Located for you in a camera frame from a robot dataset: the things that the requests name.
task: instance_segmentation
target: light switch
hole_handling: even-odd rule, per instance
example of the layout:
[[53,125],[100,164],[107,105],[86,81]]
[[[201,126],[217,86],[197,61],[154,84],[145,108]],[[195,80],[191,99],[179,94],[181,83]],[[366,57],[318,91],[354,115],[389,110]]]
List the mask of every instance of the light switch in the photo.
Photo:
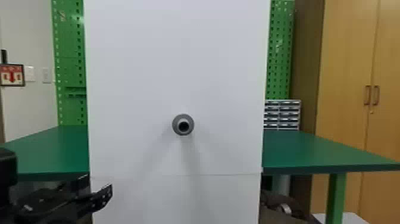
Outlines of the light switch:
[[25,81],[26,82],[35,82],[36,81],[35,67],[24,66],[24,71],[25,71]]
[[52,82],[53,78],[51,76],[51,72],[48,67],[42,68],[42,74],[43,74],[43,83],[51,83]]

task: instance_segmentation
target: circular hole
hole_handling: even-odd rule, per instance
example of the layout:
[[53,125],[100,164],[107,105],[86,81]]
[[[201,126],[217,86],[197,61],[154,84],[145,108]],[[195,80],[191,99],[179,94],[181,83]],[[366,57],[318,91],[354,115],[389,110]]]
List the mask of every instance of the circular hole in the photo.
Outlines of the circular hole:
[[189,130],[189,128],[190,128],[190,125],[188,122],[180,122],[178,124],[179,131],[181,131],[183,133],[187,132]]

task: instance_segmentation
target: red sign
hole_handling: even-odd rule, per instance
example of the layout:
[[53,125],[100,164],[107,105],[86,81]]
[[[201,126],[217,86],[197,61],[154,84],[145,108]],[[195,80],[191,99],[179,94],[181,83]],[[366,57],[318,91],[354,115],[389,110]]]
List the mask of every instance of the red sign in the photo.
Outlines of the red sign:
[[25,86],[24,67],[21,64],[0,64],[2,86]]

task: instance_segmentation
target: green table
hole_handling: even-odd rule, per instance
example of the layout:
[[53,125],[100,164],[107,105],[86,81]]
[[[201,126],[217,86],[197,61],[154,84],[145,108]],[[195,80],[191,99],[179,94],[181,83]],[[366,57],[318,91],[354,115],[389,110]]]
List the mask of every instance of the green table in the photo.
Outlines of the green table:
[[63,181],[89,172],[88,127],[60,126],[7,142],[19,181]]
[[[88,127],[60,126],[3,145],[17,153],[20,181],[59,181],[89,172]],[[326,224],[342,222],[347,172],[400,170],[400,163],[297,131],[265,131],[269,175],[329,173]]]
[[342,223],[346,173],[400,170],[394,160],[298,131],[265,131],[263,148],[268,175],[330,175],[325,224]]

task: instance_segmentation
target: white wall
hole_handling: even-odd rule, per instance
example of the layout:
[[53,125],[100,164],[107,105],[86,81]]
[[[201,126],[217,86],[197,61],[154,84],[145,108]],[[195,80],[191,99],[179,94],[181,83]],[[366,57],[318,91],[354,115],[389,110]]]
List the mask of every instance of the white wall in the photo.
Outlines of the white wall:
[[34,66],[36,81],[2,87],[5,140],[57,125],[54,83],[42,83],[42,68],[53,76],[51,3],[48,0],[0,0],[0,47],[8,62]]

